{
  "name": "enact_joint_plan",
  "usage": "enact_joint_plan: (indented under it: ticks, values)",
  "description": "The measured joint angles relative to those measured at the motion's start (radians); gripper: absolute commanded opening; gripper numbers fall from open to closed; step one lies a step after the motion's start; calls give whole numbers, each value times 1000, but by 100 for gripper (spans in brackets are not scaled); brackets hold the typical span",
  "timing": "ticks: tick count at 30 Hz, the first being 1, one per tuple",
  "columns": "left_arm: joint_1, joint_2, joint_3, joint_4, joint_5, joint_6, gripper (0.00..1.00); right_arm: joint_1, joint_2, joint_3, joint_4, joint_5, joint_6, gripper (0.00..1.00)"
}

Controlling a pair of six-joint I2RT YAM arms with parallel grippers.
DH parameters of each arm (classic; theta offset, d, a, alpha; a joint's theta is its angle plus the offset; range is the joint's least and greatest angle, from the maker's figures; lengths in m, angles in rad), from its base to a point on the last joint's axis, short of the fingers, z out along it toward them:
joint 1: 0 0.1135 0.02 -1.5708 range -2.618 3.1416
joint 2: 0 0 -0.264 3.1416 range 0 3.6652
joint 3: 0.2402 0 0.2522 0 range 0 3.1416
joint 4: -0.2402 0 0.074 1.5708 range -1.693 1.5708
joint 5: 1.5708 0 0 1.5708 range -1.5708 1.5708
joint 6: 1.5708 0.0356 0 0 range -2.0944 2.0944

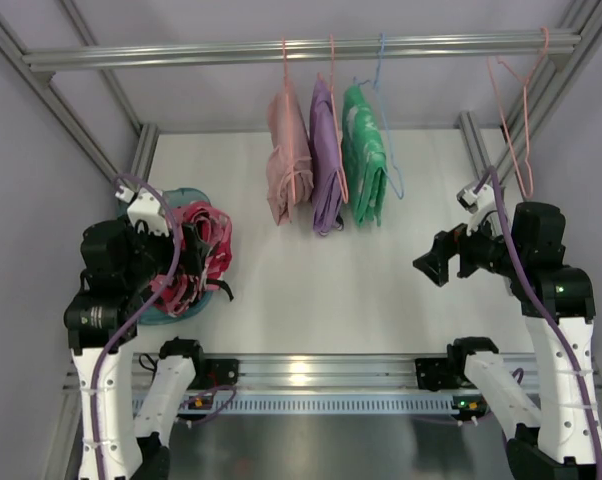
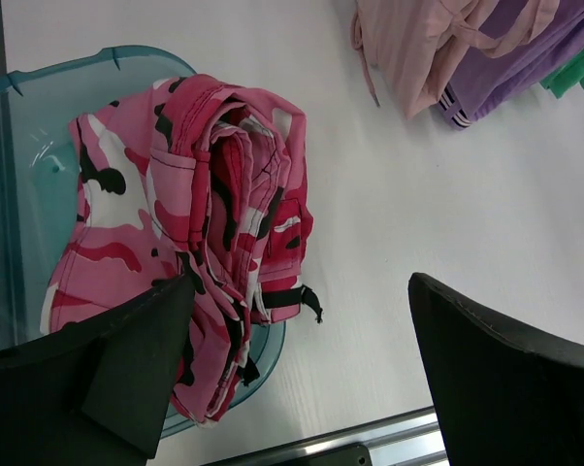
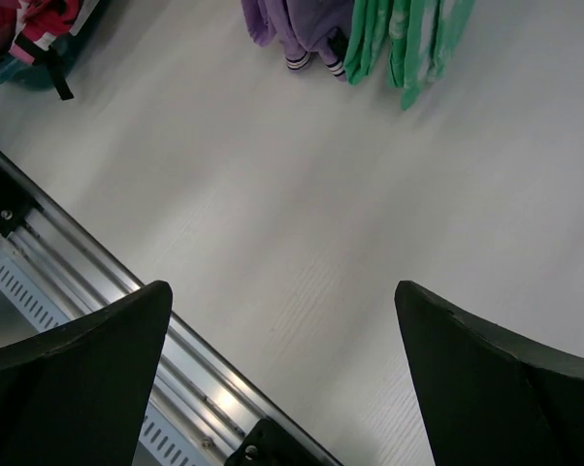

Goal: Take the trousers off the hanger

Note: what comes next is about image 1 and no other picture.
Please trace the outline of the pink trousers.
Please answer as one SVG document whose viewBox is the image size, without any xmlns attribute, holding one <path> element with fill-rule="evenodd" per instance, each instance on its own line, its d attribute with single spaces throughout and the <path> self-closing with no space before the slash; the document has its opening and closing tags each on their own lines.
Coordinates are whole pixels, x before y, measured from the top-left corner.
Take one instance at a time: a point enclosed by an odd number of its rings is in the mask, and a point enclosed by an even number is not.
<svg viewBox="0 0 602 480">
<path fill-rule="evenodd" d="M 276 225 L 288 223 L 291 220 L 291 211 L 294 207 L 288 208 L 289 176 L 287 175 L 287 140 L 284 120 L 285 104 L 282 87 L 270 102 L 267 110 L 267 122 L 273 147 L 266 164 L 267 201 Z"/>
</svg>

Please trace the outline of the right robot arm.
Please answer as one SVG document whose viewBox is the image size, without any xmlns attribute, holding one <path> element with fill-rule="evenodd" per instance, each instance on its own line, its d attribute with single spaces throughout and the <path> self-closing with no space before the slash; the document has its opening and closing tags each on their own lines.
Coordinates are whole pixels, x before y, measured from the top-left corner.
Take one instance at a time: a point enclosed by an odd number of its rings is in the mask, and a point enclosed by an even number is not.
<svg viewBox="0 0 602 480">
<path fill-rule="evenodd" d="M 593 286 L 584 270 L 564 262 L 565 225 L 558 207 L 523 202 L 503 234 L 460 224 L 437 233 L 431 249 L 413 262 L 443 286 L 449 261 L 457 257 L 459 277 L 479 270 L 498 275 L 520 303 L 537 366 L 538 403 L 507 370 L 490 338 L 458 338 L 447 347 L 449 368 L 480 391 L 500 424 L 515 479 L 602 479 Z"/>
</svg>

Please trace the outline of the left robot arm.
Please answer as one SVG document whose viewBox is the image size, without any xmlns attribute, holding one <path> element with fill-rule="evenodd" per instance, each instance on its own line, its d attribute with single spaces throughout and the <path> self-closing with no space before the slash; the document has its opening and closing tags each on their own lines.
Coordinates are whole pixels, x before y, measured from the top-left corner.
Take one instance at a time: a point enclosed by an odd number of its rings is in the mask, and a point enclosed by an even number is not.
<svg viewBox="0 0 602 480">
<path fill-rule="evenodd" d="M 193 339 L 159 351 L 157 371 L 139 411 L 133 409 L 137 323 L 159 274 L 175 271 L 175 235 L 152 234 L 124 218 L 83 233 L 81 286 L 64 314 L 82 408 L 82 479 L 166 479 L 169 440 L 185 393 L 201 375 L 204 354 Z"/>
</svg>

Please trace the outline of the pink wire hanger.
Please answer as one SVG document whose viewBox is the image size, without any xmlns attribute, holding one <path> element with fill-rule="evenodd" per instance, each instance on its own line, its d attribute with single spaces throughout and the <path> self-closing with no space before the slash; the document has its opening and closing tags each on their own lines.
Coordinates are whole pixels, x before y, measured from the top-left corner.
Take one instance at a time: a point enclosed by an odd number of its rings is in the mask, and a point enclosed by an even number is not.
<svg viewBox="0 0 602 480">
<path fill-rule="evenodd" d="M 308 200 L 313 186 L 313 170 L 307 131 L 290 77 L 286 39 L 282 38 L 281 42 L 284 65 L 283 98 L 288 159 L 287 175 L 289 176 L 288 208 L 292 208 L 300 201 Z"/>
</svg>

